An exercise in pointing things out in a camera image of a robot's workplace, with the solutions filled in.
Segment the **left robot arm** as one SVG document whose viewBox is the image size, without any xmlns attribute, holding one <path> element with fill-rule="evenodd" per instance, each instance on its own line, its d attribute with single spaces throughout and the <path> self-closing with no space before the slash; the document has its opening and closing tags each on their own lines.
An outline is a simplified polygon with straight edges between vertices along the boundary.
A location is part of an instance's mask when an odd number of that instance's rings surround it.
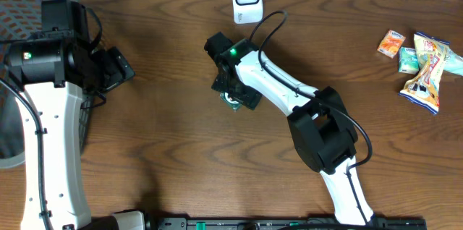
<svg viewBox="0 0 463 230">
<path fill-rule="evenodd" d="M 140 210 L 123 210 L 93 219 L 81 175 L 80 115 L 91 98 L 135 75 L 117 48 L 99 48 L 90 38 L 93 11 L 70 0 L 41 4 L 41 31 L 12 41 L 3 85 L 20 109 L 26 200 L 22 229 L 149 229 Z"/>
</svg>

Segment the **large wet wipes pack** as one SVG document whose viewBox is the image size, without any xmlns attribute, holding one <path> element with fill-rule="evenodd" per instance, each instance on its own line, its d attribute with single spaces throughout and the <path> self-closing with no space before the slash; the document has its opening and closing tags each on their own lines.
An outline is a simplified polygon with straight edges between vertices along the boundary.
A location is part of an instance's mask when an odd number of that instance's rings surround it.
<svg viewBox="0 0 463 230">
<path fill-rule="evenodd" d="M 445 61 L 445 71 L 459 76 L 463 76 L 463 61 L 461 56 L 454 53 L 450 48 L 448 48 Z"/>
</svg>

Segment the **yellow snack chip bag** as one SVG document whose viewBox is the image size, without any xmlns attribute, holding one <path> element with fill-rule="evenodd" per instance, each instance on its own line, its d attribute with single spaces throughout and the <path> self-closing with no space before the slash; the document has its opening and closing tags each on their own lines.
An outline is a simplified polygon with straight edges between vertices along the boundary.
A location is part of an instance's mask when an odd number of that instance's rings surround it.
<svg viewBox="0 0 463 230">
<path fill-rule="evenodd" d="M 406 81 L 399 95 L 436 115 L 440 107 L 439 87 L 449 57 L 449 43 L 425 33 L 414 34 L 417 58 L 425 61 L 417 75 Z"/>
</svg>

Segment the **green Zam-Buk ointment box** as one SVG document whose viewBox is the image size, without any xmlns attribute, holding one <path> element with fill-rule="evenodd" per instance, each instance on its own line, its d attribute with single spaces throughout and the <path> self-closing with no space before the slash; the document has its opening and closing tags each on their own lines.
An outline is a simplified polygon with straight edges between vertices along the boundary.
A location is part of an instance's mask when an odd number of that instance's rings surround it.
<svg viewBox="0 0 463 230">
<path fill-rule="evenodd" d="M 228 93 L 225 93 L 225 92 L 220 93 L 220 98 L 233 111 L 238 111 L 242 106 L 241 103 L 231 98 Z"/>
</svg>

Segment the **green Kleenex tissue pack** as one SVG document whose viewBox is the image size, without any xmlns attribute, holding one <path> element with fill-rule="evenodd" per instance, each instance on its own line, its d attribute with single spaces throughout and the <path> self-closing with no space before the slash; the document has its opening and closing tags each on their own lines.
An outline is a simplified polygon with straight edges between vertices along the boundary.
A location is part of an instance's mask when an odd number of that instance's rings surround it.
<svg viewBox="0 0 463 230">
<path fill-rule="evenodd" d="M 398 72 L 417 74 L 420 71 L 419 61 L 414 48 L 401 47 L 399 49 Z"/>
</svg>

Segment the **orange Kleenex tissue pack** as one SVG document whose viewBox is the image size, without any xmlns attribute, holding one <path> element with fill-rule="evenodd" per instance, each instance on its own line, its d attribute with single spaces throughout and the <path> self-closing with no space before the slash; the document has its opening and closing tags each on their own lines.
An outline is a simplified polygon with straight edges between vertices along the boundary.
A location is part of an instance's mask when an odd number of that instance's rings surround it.
<svg viewBox="0 0 463 230">
<path fill-rule="evenodd" d="M 395 55 L 397 55 L 399 52 L 399 49 L 402 47 L 402 44 L 405 40 L 405 36 L 394 30 L 389 30 L 383 37 L 382 41 L 379 43 L 377 51 L 390 58 L 394 58 Z"/>
</svg>

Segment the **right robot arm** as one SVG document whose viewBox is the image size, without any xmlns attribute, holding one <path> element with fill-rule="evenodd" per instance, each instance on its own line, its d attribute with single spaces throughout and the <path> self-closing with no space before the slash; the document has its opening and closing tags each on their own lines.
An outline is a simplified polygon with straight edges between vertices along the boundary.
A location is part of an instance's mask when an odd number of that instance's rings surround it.
<svg viewBox="0 0 463 230">
<path fill-rule="evenodd" d="M 234 110 L 251 110 L 267 98 L 289 124 L 301 160 L 323 177 L 339 223 L 367 226 L 373 210 L 357 176 L 356 150 L 360 126 L 349 116 L 331 87 L 318 90 L 272 63 L 248 39 L 233 43 L 223 33 L 211 36 L 204 49 L 218 68 L 212 88 Z"/>
</svg>

